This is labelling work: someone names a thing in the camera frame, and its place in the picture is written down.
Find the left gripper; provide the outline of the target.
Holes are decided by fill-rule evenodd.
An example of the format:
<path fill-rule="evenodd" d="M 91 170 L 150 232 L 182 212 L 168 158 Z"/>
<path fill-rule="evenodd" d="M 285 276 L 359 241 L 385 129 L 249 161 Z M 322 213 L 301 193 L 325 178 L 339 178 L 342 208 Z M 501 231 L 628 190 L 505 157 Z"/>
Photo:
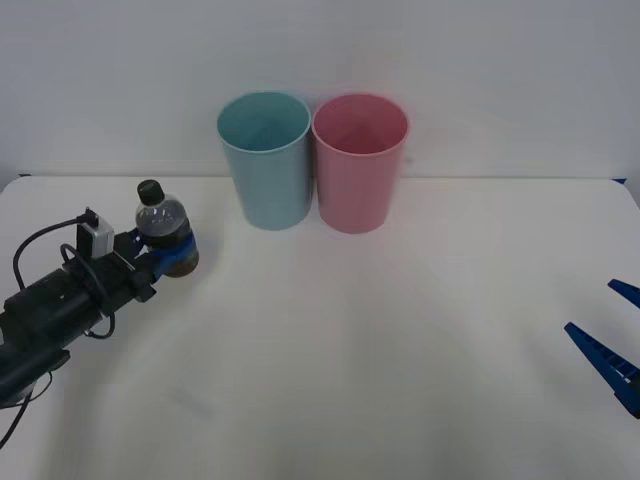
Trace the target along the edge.
<path fill-rule="evenodd" d="M 153 285 L 163 276 L 181 278 L 193 273 L 199 263 L 194 237 L 187 237 L 171 248 L 145 245 L 137 229 L 118 233 L 113 252 L 99 258 L 85 258 L 107 294 L 100 293 L 93 277 L 82 269 L 85 299 L 84 314 L 112 314 L 133 300 L 130 284 L 131 268 L 135 299 L 144 303 L 156 294 Z"/>

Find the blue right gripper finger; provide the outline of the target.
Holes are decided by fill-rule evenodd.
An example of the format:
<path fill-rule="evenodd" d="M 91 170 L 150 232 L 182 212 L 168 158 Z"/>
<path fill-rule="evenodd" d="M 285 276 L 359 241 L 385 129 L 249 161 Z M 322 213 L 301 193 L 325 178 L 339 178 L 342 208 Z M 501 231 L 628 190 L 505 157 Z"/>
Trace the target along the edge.
<path fill-rule="evenodd" d="M 630 285 L 626 282 L 622 282 L 617 279 L 612 279 L 608 283 L 608 287 L 617 292 L 619 295 L 627 299 L 634 306 L 640 306 L 640 288 Z"/>
<path fill-rule="evenodd" d="M 587 361 L 613 390 L 617 400 L 634 418 L 638 419 L 639 368 L 574 323 L 567 323 L 564 330 Z"/>

